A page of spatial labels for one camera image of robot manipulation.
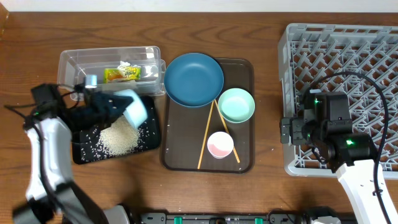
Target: rice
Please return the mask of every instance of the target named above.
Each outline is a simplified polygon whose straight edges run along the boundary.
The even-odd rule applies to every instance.
[[[111,127],[101,131],[96,144],[110,156],[121,156],[138,146],[139,130],[134,129],[124,116],[117,119]]]

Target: light green bowl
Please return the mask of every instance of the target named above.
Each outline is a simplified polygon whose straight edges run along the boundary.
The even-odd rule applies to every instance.
[[[218,100],[221,115],[230,123],[247,121],[253,115],[255,105],[250,93],[240,88],[225,91]]]

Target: brown tray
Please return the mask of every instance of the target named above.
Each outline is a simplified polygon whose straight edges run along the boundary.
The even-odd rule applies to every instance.
[[[216,58],[224,73],[224,87],[242,88],[254,96],[254,74],[250,62],[243,59]],[[161,161],[170,170],[227,172],[242,174],[254,165],[254,115],[249,121],[232,124],[226,121],[234,139],[240,163],[232,152],[224,159],[215,159],[207,147],[203,150],[200,169],[197,169],[211,104],[201,108],[186,108],[166,99],[164,143]],[[225,131],[216,105],[213,106],[207,139],[217,131]]]

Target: white cup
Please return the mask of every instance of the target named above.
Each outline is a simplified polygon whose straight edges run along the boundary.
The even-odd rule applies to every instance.
[[[207,149],[214,158],[222,159],[232,152],[234,141],[229,134],[219,131],[209,137]]]
[[[135,91],[122,90],[113,93],[118,96],[130,96],[133,102],[124,110],[123,115],[133,128],[138,128],[148,118],[147,110]]]

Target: blue bowl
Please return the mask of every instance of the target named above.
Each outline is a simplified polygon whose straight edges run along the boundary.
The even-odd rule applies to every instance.
[[[197,108],[211,103],[221,93],[224,74],[213,58],[189,53],[177,57],[167,67],[164,85],[176,103]]]

